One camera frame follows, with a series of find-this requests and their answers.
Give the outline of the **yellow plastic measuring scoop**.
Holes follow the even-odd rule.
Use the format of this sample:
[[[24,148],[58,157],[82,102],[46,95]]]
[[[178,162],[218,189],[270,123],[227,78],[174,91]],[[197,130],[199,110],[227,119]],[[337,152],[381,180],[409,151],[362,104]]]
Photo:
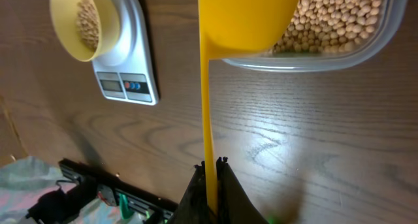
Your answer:
[[[210,111],[209,62],[250,56],[273,47],[287,29],[298,0],[198,0],[202,128],[206,200],[218,214],[218,181]]]

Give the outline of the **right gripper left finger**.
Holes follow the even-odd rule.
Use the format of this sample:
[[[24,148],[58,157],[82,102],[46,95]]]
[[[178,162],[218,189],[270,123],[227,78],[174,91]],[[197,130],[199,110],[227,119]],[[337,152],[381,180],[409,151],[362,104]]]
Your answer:
[[[206,198],[204,161],[195,165],[193,177],[172,217],[167,224],[208,224],[209,210]]]

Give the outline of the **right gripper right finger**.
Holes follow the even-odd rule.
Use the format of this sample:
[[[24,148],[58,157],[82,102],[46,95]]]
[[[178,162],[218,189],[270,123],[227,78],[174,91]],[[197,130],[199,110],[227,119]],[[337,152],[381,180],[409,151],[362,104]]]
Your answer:
[[[216,161],[219,184],[217,222],[223,224],[268,224],[268,221],[251,203],[227,161],[227,157],[219,157]]]

